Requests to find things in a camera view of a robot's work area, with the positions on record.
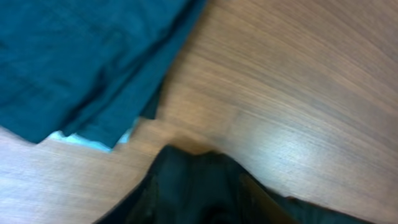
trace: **folded garment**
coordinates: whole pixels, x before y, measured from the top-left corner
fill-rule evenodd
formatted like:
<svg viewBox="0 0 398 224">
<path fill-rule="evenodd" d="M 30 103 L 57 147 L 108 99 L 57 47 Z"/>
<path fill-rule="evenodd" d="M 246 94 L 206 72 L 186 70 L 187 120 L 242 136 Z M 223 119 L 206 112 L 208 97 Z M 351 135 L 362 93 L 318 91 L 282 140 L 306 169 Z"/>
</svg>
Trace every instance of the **folded garment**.
<svg viewBox="0 0 398 224">
<path fill-rule="evenodd" d="M 262 186 L 232 158 L 191 155 L 166 146 L 146 177 L 97 224 L 365 224 L 285 198 Z"/>
<path fill-rule="evenodd" d="M 113 147 L 159 89 L 205 0 L 0 2 L 0 125 Z"/>
</svg>

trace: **blue cloth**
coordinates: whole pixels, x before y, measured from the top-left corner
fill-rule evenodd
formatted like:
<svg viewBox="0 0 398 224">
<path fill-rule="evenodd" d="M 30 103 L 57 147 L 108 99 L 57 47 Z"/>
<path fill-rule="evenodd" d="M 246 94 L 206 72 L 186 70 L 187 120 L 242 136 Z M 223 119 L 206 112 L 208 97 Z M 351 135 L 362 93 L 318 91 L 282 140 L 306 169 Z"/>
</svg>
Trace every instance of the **blue cloth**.
<svg viewBox="0 0 398 224">
<path fill-rule="evenodd" d="M 113 147 L 159 88 L 205 0 L 0 1 L 0 125 Z"/>
</svg>

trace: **shiny floor surface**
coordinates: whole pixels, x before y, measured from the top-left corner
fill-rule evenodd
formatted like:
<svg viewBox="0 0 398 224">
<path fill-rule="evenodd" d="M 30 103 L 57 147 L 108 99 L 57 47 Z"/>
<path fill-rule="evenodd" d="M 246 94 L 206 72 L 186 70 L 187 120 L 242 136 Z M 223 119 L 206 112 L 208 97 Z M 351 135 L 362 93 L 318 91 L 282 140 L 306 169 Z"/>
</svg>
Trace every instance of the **shiny floor surface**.
<svg viewBox="0 0 398 224">
<path fill-rule="evenodd" d="M 106 154 L 2 134 L 0 223 L 91 223 L 170 142 L 226 152 L 284 195 L 398 223 L 397 24 L 395 0 L 210 1 L 159 118 L 129 144 Z"/>
</svg>

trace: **dark clothing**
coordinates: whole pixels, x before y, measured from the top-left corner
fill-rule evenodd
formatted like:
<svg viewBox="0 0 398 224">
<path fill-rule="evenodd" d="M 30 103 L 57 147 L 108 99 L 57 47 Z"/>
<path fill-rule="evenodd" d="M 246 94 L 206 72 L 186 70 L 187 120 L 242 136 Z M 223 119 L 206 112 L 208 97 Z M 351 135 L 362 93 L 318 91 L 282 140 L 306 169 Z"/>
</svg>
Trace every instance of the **dark clothing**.
<svg viewBox="0 0 398 224">
<path fill-rule="evenodd" d="M 97 224 L 366 223 L 270 192 L 237 162 L 166 146 L 146 177 Z"/>
<path fill-rule="evenodd" d="M 0 126 L 113 147 L 154 117 L 170 64 L 205 0 L 0 2 Z"/>
</svg>

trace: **wooden floor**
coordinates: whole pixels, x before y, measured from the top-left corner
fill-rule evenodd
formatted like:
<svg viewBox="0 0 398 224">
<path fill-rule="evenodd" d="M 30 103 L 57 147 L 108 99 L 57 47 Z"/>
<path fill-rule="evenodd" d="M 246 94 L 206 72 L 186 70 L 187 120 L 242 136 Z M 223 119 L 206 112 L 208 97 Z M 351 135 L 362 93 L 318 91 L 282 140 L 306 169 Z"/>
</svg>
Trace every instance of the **wooden floor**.
<svg viewBox="0 0 398 224">
<path fill-rule="evenodd" d="M 129 144 L 1 136 L 0 223 L 91 223 L 170 142 L 226 152 L 284 195 L 398 223 L 398 1 L 210 2 L 159 118 Z"/>
</svg>

